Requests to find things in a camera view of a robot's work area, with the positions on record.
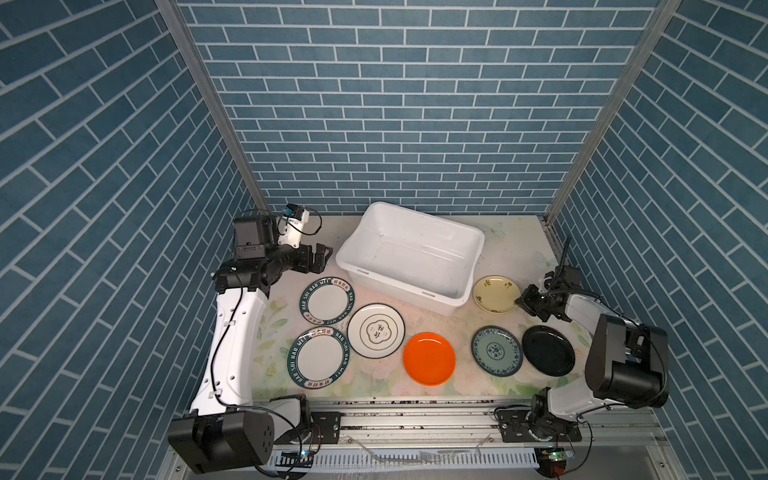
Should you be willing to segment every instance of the plate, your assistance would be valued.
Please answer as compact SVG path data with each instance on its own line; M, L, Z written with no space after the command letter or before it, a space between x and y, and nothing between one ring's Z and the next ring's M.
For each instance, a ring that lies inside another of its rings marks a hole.
M510 376L523 364L518 340L499 326L484 326L472 337L472 357L494 376Z
M564 376L576 365L574 347L562 333L549 326L534 325L525 330L522 347L525 358L545 375Z
M518 308L518 286L506 276L491 275L478 280L472 289L472 298L480 308L490 313L508 313Z
M349 351L349 342L339 330L329 326L309 329L288 350L288 374L300 387L321 389L344 373Z
M448 340L437 333L420 333L406 345L402 354L406 372L424 386L437 386L453 375L456 354Z
M344 319L355 305L355 290L346 280L327 276L315 280L299 298L299 311L315 325L333 325Z
M372 303L357 310L346 327L349 344L367 359L392 355L406 337L406 325L397 310Z

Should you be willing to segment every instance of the tile wall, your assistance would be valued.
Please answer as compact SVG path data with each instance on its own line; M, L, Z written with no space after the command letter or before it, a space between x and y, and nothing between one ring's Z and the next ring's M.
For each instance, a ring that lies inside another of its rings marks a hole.
M247 195L152 0L0 2L0 478L153 478Z
M768 2L683 0L557 231L669 332L659 420L685 472L768 478Z
M182 8L275 208L542 214L656 2Z

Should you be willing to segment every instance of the white plastic bin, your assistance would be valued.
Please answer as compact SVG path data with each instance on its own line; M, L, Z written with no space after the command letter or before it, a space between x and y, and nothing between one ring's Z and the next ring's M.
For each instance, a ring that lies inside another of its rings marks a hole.
M477 228L375 202L339 249L336 262L353 283L452 315L472 293L484 242Z

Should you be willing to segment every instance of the metal post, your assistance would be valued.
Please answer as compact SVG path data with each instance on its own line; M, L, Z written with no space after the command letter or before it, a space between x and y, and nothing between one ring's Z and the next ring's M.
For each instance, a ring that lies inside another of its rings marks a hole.
M210 79L208 70L205 68L203 58L200 56L200 52L197 50L194 39L192 38L192 32L187 26L187 22L184 20L184 15L181 13L179 5L176 0L156 0L157 8L160 10L160 15L163 16L165 24L168 26L170 35L174 38L176 46L181 53L181 57L187 63L190 74L200 90L200 94L205 100L205 104L208 106L211 117L213 117L216 126L219 128L221 137L224 139L224 143L232 155L232 159L237 166L237 170L243 177L243 181L250 192L250 196L259 208L269 208L269 204L264 198L264 194L259 188L259 184L256 181L256 176L253 175L253 170L248 163L248 159L243 150L243 146L237 139L235 129L232 126L227 111L224 110L224 106L219 99L219 94L216 92L213 81Z
M587 168L592 155L597 150L598 145L603 140L605 133L611 126L611 122L616 117L616 113L621 108L622 102L627 97L634 85L634 81L640 75L640 72L645 66L645 62L650 57L650 53L656 47L656 43L659 42L661 34L664 29L669 25L672 16L677 11L677 7L680 5L680 0L659 0L659 4L650 16L648 23L645 25L645 30L640 36L640 40L637 42L637 46L632 50L627 64L624 66L624 70L621 71L621 75L616 80L613 90L608 95L608 99L605 102L598 118L595 119L592 130L587 134L584 139L584 143L581 145L574 163L571 165L571 169L565 175L563 183L560 185L560 189L555 194L552 203L547 208L544 215L545 222L551 226L554 224L554 220L560 214L560 210L563 209L565 201L568 199L568 195L571 194L576 183L578 182L581 174L584 173L584 169Z

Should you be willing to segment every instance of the floral table surface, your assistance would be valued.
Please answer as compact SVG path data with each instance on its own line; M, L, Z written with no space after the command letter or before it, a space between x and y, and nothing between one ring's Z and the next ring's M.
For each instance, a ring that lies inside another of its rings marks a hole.
M303 242L324 243L333 247L323 274L286 272L272 288L268 308L260 319L253 339L251 386L254 399L305 393L309 397L327 399L402 399L429 397L456 399L457 397L503 396L528 398L545 386L565 385L584 374L584 363L590 346L589 333L577 323L567 323L552 317L548 325L562 332L576 353L573 371L563 377L546 376L534 369L526 360L513 376L496 377L482 370L472 358L470 341L477 329L496 325L507 329L518 340L529 327L541 323L521 309L510 313L487 313L472 300L458 308L453 316L443 316L417 306L393 299L383 293L356 286L355 306L352 314L370 303L385 303L397 310L406 325L406 337L400 348L383 359L363 358L352 351L349 365L334 383L321 389L302 389L288 375L287 354L293 341L315 325L307 322L299 312L299 297L304 288L317 278L338 276L349 280L335 261L336 251L355 230L360 217L325 217L323 228L315 237L304 237ZM479 227L485 232L485 245L475 268L475 281L487 275L498 274L514 280L523 290L529 283L538 283L544 273L553 270L557 262L537 217L451 217L451 220ZM331 325L346 334L348 316ZM414 382L402 364L402 351L417 333L434 332L445 337L456 353L456 369L451 379L435 387Z

